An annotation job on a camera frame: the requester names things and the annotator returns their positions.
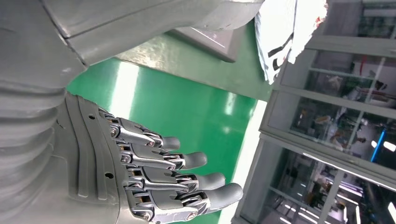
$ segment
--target ceiling light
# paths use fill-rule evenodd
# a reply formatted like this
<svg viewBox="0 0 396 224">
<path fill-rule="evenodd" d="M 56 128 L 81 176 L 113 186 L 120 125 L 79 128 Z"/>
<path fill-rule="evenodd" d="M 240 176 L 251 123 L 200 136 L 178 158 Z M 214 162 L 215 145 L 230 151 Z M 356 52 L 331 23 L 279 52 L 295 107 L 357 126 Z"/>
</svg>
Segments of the ceiling light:
<svg viewBox="0 0 396 224">
<path fill-rule="evenodd" d="M 361 224 L 360 221 L 360 208 L 356 206 L 356 224 Z"/>
<path fill-rule="evenodd" d="M 392 144 L 388 141 L 384 142 L 384 147 L 389 149 L 390 151 L 394 152 L 396 150 L 395 144 Z"/>
<path fill-rule="evenodd" d="M 337 194 L 337 196 L 340 197 L 340 198 L 342 198 L 342 199 L 345 199 L 345 200 L 347 200 L 347 201 L 349 201 L 349 202 L 351 202 L 351 203 L 354 203 L 354 204 L 358 205 L 358 203 L 357 203 L 356 201 L 352 201 L 351 199 L 349 199 L 349 198 L 347 198 L 347 197 L 344 197 L 344 196 L 339 195 L 339 194 Z"/>
<path fill-rule="evenodd" d="M 344 190 L 346 190 L 346 191 L 349 191 L 349 192 L 351 192 L 352 194 L 356 194 L 357 196 L 360 196 L 360 197 L 362 196 L 362 194 L 361 194 L 360 192 L 357 192 L 357 191 L 355 191 L 355 190 L 349 189 L 349 188 L 347 188 L 347 187 L 345 187 L 345 186 L 340 185 L 339 188 L 344 189 Z"/>
<path fill-rule="evenodd" d="M 282 218 L 282 217 L 280 217 L 279 219 L 280 219 L 281 221 L 283 221 L 284 223 L 291 224 L 291 222 L 287 221 L 286 219 L 284 219 L 284 218 Z"/>
<path fill-rule="evenodd" d="M 319 218 L 319 216 L 313 214 L 312 212 L 310 212 L 310 211 L 308 211 L 308 210 L 306 211 L 306 213 L 310 214 L 311 216 L 313 216 L 313 217 L 315 217 L 315 218 Z"/>
<path fill-rule="evenodd" d="M 303 214 L 303 213 L 301 213 L 301 212 L 299 212 L 298 214 L 301 215 L 302 217 L 306 218 L 307 220 L 313 222 L 314 224 L 317 224 L 317 223 L 318 223 L 317 221 L 313 220 L 312 218 L 306 216 L 305 214 Z"/>
<path fill-rule="evenodd" d="M 344 208 L 344 221 L 347 223 L 347 207 Z"/>
</svg>

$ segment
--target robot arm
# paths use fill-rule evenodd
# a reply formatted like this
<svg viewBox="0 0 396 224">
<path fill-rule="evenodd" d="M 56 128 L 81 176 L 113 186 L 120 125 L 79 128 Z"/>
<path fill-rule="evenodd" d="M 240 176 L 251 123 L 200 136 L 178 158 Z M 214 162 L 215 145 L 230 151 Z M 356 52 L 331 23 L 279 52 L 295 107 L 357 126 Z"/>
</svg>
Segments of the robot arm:
<svg viewBox="0 0 396 224">
<path fill-rule="evenodd" d="M 175 27 L 237 28 L 263 0 L 0 0 L 0 223 L 170 223 L 241 197 L 175 138 L 115 118 L 66 85 Z"/>
</svg>

